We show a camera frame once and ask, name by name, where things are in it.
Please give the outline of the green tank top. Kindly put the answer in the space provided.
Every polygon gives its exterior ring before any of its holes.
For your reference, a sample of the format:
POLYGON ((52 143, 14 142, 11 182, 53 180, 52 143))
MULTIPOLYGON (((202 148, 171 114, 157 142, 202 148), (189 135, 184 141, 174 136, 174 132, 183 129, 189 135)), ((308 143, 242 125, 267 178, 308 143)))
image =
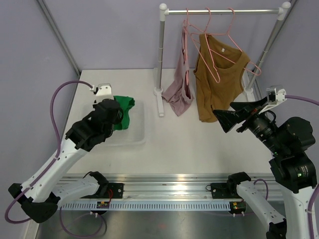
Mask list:
POLYGON ((114 125, 114 130, 126 130, 130 125, 129 111, 135 106, 135 99, 128 96, 114 96, 114 99, 123 110, 123 119, 121 123, 114 125))

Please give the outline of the mauve pink tank top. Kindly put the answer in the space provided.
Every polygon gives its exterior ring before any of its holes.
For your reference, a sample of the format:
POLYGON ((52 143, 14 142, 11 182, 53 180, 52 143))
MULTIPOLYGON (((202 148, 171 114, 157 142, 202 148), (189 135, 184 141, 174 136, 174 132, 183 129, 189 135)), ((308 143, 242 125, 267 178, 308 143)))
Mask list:
POLYGON ((181 50, 179 52, 179 59, 176 65, 174 80, 170 86, 162 94, 162 98, 169 103, 173 112, 179 117, 192 104, 193 94, 190 90, 190 84, 186 85, 185 80, 185 65, 183 56, 183 27, 181 30, 181 50))

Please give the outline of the pink hanger holding mauve top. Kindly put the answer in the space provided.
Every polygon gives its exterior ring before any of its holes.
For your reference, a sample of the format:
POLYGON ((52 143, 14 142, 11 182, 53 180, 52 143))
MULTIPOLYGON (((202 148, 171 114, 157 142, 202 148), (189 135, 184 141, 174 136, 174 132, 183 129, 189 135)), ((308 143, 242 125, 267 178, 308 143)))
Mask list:
POLYGON ((189 62, 188 62, 188 43, 187 43, 187 33, 188 33, 188 9, 186 9, 186 19, 183 21, 183 56, 185 65, 185 80, 186 85, 189 85, 189 62))

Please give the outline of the pink wire hanger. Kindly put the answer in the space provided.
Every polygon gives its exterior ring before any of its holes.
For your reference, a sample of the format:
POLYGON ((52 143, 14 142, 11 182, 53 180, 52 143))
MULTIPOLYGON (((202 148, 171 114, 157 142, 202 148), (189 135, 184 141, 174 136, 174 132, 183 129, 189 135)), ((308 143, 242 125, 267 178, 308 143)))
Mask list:
POLYGON ((217 68, 216 68, 216 65, 215 65, 215 61, 214 61, 214 58, 213 58, 213 55, 212 55, 212 52, 211 52, 211 49, 210 49, 209 43, 208 43, 207 29, 208 29, 209 24, 210 24, 210 21, 211 21, 211 12, 210 12, 210 9, 209 9, 208 7, 206 7, 205 9, 207 10, 207 12, 208 12, 208 14, 209 14, 209 19, 208 19, 208 22, 207 22, 207 24, 206 24, 206 26, 205 26, 205 29, 204 29, 204 30, 201 30, 201 29, 199 29, 198 27, 196 27, 195 25, 191 25, 191 24, 189 24, 189 26, 194 27, 196 30, 198 30, 199 32, 201 32, 202 34, 204 34, 204 36, 205 36, 205 41, 206 41, 206 45, 207 45, 207 49, 208 49, 208 52, 209 52, 209 55, 210 55, 210 58, 211 58, 211 62, 212 62, 212 67, 213 67, 213 69, 215 70, 217 77, 215 77, 214 74, 212 73, 210 67, 209 67, 208 64, 206 63, 205 59, 204 59, 203 56, 201 55, 201 53, 200 53, 200 51, 199 51, 198 48, 197 48, 197 51, 198 51, 200 57, 202 58, 203 62, 205 63, 207 69, 209 70, 211 76, 213 77, 213 79, 215 80, 215 82, 216 82, 217 84, 219 84, 220 81, 221 81, 220 75, 219 75, 219 73, 218 73, 218 71, 217 71, 217 68))

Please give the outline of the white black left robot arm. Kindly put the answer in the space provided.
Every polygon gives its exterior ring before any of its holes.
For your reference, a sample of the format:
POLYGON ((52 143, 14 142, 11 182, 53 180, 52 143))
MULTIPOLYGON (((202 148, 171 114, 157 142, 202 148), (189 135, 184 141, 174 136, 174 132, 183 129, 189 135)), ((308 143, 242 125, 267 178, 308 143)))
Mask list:
POLYGON ((65 186, 57 184, 79 159, 112 135, 123 114, 116 100, 104 99, 94 104, 93 110, 67 131, 57 155, 52 155, 27 181, 9 187, 14 202, 20 203, 29 219, 43 223, 71 201, 86 196, 103 198, 107 194, 109 182, 98 171, 65 186))

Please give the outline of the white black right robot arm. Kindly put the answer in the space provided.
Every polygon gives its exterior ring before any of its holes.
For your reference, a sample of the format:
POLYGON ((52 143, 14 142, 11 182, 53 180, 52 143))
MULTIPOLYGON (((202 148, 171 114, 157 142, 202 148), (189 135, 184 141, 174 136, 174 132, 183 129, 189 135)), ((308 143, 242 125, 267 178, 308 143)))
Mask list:
POLYGON ((245 172, 232 174, 226 181, 231 197, 240 197, 253 210, 266 228, 269 239, 316 239, 318 230, 315 198, 319 192, 315 165, 306 150, 315 143, 309 121, 292 117, 281 126, 267 113, 281 100, 264 98, 255 102, 232 102, 231 110, 214 110, 222 129, 229 132, 239 125, 238 132, 251 131, 272 153, 270 169, 280 185, 285 215, 279 214, 257 191, 245 172))

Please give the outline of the brown tank top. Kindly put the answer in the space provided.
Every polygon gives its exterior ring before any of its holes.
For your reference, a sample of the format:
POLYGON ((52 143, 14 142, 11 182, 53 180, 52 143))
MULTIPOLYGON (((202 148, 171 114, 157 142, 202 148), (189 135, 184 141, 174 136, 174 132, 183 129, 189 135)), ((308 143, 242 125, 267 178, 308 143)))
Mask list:
POLYGON ((202 122, 216 122, 213 110, 228 110, 243 92, 242 76, 250 58, 212 35, 199 35, 199 44, 193 71, 198 116, 202 122))

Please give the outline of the pink hanger holding brown top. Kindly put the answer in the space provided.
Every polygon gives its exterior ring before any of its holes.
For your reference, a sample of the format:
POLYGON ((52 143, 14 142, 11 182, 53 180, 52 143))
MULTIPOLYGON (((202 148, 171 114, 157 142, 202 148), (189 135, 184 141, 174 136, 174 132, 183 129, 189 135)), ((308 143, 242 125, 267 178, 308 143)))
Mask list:
MULTIPOLYGON (((229 24, 229 26, 228 26, 228 28, 227 28, 227 31, 226 31, 225 33, 207 33, 207 34, 208 34, 208 36, 209 36, 209 35, 211 35, 211 36, 227 36, 227 37, 229 38, 229 40, 231 40, 231 42, 234 44, 234 46, 235 46, 238 50, 240 50, 241 52, 243 52, 243 50, 239 47, 239 45, 238 45, 238 44, 233 40, 233 38, 230 36, 230 30, 231 30, 232 24, 233 24, 233 22, 234 22, 234 20, 235 20, 235 10, 232 9, 231 7, 228 7, 227 9, 232 12, 232 19, 231 19, 231 22, 230 22, 230 24, 229 24)), ((228 58, 225 57, 224 55, 221 55, 221 54, 217 53, 216 51, 214 51, 214 50, 212 50, 212 49, 211 49, 211 52, 212 52, 212 53, 215 53, 215 54, 217 54, 217 55, 219 55, 220 57, 226 59, 227 61, 231 62, 232 64, 235 64, 234 61, 228 59, 228 58)))

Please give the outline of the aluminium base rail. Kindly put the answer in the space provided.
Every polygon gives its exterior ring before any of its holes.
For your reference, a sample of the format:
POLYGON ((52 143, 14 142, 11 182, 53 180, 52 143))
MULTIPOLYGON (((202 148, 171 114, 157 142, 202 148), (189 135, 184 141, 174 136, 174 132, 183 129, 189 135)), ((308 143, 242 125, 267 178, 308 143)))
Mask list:
MULTIPOLYGON (((123 183, 124 201, 211 201, 206 186, 225 182, 228 173, 219 174, 103 174, 109 182, 123 183)), ((68 173, 58 185, 73 183, 82 174, 68 173)), ((279 184, 270 173, 250 174, 252 181, 264 179, 269 187, 268 201, 283 201, 279 184)))

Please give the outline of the aluminium frame post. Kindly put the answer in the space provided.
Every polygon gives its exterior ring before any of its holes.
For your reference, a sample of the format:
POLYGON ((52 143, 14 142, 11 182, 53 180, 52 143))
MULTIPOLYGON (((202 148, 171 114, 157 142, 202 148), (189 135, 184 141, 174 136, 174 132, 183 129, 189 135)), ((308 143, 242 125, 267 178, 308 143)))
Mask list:
POLYGON ((48 5, 46 4, 46 2, 44 0, 36 0, 37 5, 39 6, 39 9, 42 11, 50 29, 52 30, 54 36, 56 37, 63 53, 65 54, 69 64, 72 66, 75 74, 80 77, 81 75, 81 70, 76 62, 76 60, 74 59, 63 35, 61 34, 61 31, 48 7, 48 5))

